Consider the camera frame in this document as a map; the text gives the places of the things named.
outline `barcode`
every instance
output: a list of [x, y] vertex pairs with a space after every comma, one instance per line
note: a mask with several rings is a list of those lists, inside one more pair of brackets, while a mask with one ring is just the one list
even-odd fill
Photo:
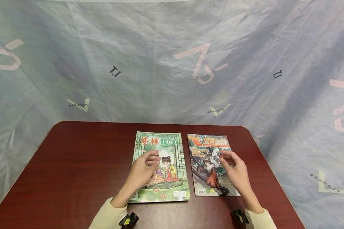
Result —
[[205, 188], [197, 188], [197, 192], [198, 192], [199, 194], [206, 194]]
[[133, 196], [131, 196], [132, 199], [137, 199], [139, 195], [139, 191], [136, 191]]

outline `hand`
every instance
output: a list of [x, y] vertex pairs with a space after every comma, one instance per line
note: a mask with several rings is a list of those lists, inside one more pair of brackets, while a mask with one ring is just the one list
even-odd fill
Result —
[[220, 152], [222, 153], [220, 162], [225, 168], [229, 180], [242, 196], [246, 208], [255, 213], [264, 212], [255, 193], [252, 191], [245, 162], [235, 152], [228, 150], [221, 150]]
[[158, 169], [160, 157], [159, 150], [152, 150], [136, 159], [131, 167], [125, 186], [136, 191], [150, 181], [153, 173]]
[[150, 181], [160, 163], [158, 152], [159, 150], [146, 152], [134, 161], [124, 186], [111, 201], [112, 206], [125, 207], [133, 193]]
[[241, 195], [252, 191], [245, 162], [235, 152], [228, 150], [220, 150], [220, 152], [222, 153], [220, 155], [220, 162], [237, 191]]

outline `beige sleeve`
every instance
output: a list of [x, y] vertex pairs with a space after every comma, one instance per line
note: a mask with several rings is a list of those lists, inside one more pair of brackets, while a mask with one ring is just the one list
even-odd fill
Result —
[[119, 222], [127, 215], [126, 208], [115, 208], [111, 205], [112, 198], [102, 205], [88, 229], [120, 229]]
[[245, 215], [249, 221], [249, 224], [246, 224], [246, 229], [276, 229], [276, 226], [266, 209], [264, 209], [263, 213], [259, 214], [246, 209]]

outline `right hand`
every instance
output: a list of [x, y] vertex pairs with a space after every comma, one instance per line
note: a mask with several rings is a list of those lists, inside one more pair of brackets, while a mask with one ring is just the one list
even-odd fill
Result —
[[241, 195], [252, 192], [250, 180], [248, 178], [247, 167], [244, 161], [228, 150], [220, 150], [220, 162], [225, 168], [228, 178]]

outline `magazine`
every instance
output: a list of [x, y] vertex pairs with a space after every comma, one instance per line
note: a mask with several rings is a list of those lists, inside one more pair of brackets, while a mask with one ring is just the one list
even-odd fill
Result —
[[196, 196], [239, 196], [220, 163], [219, 150], [231, 150], [227, 136], [187, 134]]
[[190, 199], [181, 133], [137, 132], [134, 157], [159, 150], [160, 165], [150, 181], [136, 191], [129, 203], [171, 202]]

